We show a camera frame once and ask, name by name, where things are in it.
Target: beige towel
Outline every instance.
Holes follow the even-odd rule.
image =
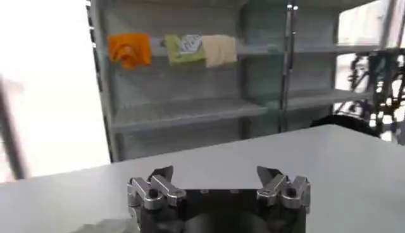
[[[227,35],[203,35],[201,39],[208,68],[237,61],[236,40],[234,37]]]

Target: grey shelving unit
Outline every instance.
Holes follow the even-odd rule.
[[[249,37],[257,43],[268,41],[282,47],[282,41],[275,38],[273,32],[284,29],[284,25],[280,23],[284,16],[280,12],[285,6],[277,6],[276,1],[265,2],[273,6],[271,12],[260,11],[256,15],[250,25],[259,26],[250,28]],[[292,17],[295,30],[291,30],[288,36],[295,38],[293,53],[286,59],[294,60],[291,74],[284,77],[283,82],[283,78],[280,78],[283,70],[278,66],[280,58],[277,56],[249,60],[246,65],[247,73],[251,74],[246,86],[248,96],[269,107],[269,114],[254,119],[252,125],[255,136],[308,127],[313,120],[331,114],[335,103],[363,99],[372,101],[373,89],[363,93],[335,89],[338,55],[386,49],[396,1],[386,0],[387,12],[382,22],[384,30],[379,43],[353,46],[338,43],[339,15],[345,10],[370,2],[372,1],[296,0],[292,3],[291,8],[296,9],[297,15]],[[286,121],[288,127],[284,125],[280,129],[280,119]]]
[[[278,45],[249,43],[242,12],[249,1],[93,0],[97,56],[113,161],[244,139],[248,118],[268,108],[243,93],[241,63],[280,54]],[[108,35],[143,32],[151,37],[152,65],[122,70],[108,60]],[[240,62],[207,69],[204,62],[168,64],[165,34],[227,34],[237,38]]]
[[[333,88],[338,54],[381,49],[336,44],[339,13],[368,2],[299,1],[287,116],[296,128],[334,103],[371,96]],[[277,132],[287,1],[92,0],[90,14],[113,161]],[[127,32],[150,35],[150,67],[128,71],[109,61],[107,36]],[[170,66],[165,34],[234,36],[239,62]]]

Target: metal bracket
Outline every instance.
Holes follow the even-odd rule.
[[[297,176],[291,185],[282,190],[281,202],[286,208],[298,209],[302,206],[309,213],[311,184],[305,177]]]
[[[273,206],[279,192],[287,185],[287,176],[278,174],[264,188],[258,190],[257,199],[267,199],[267,206]]]
[[[153,189],[144,179],[132,178],[128,184],[128,206],[138,207],[143,200],[144,207],[148,210],[158,210],[164,204],[163,195]]]
[[[170,206],[179,206],[187,198],[185,190],[175,187],[161,175],[151,177],[151,186],[167,197]]]

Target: cloth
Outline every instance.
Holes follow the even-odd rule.
[[[204,35],[201,37],[206,66],[217,67],[237,61],[236,40],[227,35]]]
[[[200,61],[205,58],[200,35],[166,35],[165,44],[170,65]]]
[[[127,33],[108,37],[109,58],[113,62],[122,61],[124,69],[137,65],[151,64],[149,36],[143,33]]]

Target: wall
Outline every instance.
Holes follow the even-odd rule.
[[[84,0],[1,1],[0,72],[30,177],[109,163]]]

